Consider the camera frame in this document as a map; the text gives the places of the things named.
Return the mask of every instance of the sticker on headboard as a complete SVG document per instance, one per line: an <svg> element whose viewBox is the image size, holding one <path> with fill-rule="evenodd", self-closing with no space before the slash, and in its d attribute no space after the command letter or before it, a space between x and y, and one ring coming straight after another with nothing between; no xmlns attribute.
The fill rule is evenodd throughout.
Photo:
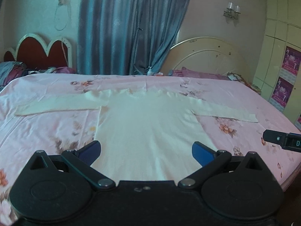
<svg viewBox="0 0 301 226"><path fill-rule="evenodd" d="M301 131L301 114L295 123L295 126Z"/></svg>
<svg viewBox="0 0 301 226"><path fill-rule="evenodd" d="M293 90L301 62L301 52L286 47L275 89L269 102L283 112Z"/></svg>

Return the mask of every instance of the wall socket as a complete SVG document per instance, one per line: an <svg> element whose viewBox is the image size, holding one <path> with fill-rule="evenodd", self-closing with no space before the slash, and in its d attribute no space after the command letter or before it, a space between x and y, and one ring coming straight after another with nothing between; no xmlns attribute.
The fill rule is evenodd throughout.
<svg viewBox="0 0 301 226"><path fill-rule="evenodd" d="M69 0L58 0L58 6L67 5L69 3Z"/></svg>

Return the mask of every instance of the wall sconce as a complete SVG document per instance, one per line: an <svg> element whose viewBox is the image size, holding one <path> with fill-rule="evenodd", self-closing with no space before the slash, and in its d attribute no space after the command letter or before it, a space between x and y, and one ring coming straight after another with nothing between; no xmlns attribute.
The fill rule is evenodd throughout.
<svg viewBox="0 0 301 226"><path fill-rule="evenodd" d="M236 5L234 7L234 4L232 2L229 2L227 11L224 11L224 16L230 19L238 19L239 14L240 14L240 6Z"/></svg>

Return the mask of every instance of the red and white headboard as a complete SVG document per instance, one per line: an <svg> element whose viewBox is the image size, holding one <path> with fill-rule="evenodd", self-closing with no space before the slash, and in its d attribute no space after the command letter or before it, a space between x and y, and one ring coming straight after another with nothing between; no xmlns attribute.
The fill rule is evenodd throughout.
<svg viewBox="0 0 301 226"><path fill-rule="evenodd" d="M30 33L21 38L16 50L6 50L4 61L24 62L29 69L73 68L72 46L64 37L56 37L47 45L39 35Z"/></svg>

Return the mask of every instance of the floral bedsheet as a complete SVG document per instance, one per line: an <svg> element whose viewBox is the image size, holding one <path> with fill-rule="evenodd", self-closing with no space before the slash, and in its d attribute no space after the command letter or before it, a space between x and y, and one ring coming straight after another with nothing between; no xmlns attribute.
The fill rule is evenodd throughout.
<svg viewBox="0 0 301 226"><path fill-rule="evenodd" d="M0 226L16 220L8 195L32 154L39 149L48 155L80 149L94 139L97 124L98 111L61 111L16 117L14 109L17 105L90 90L147 90L152 87L255 114L259 123L197 118L218 149L226 149L236 156L244 156L251 150L258 152L283 189L299 172L301 154L265 142L262 134L266 129L300 132L276 108L239 82L156 76L29 75L13 80L0 92Z"/></svg>

